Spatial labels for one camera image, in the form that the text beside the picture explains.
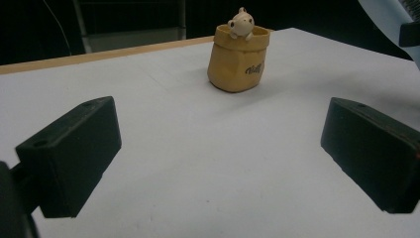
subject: white tabletop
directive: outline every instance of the white tabletop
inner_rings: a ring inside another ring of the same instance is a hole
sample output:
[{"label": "white tabletop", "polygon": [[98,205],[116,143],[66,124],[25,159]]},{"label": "white tabletop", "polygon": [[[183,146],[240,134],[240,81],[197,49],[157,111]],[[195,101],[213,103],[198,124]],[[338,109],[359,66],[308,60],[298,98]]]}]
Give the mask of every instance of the white tabletop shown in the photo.
[{"label": "white tabletop", "polygon": [[412,61],[295,29],[273,32],[259,86],[208,81],[212,44],[0,75],[0,160],[83,101],[112,95],[123,148],[75,219],[42,237],[419,237],[321,148],[331,97],[420,130]]}]

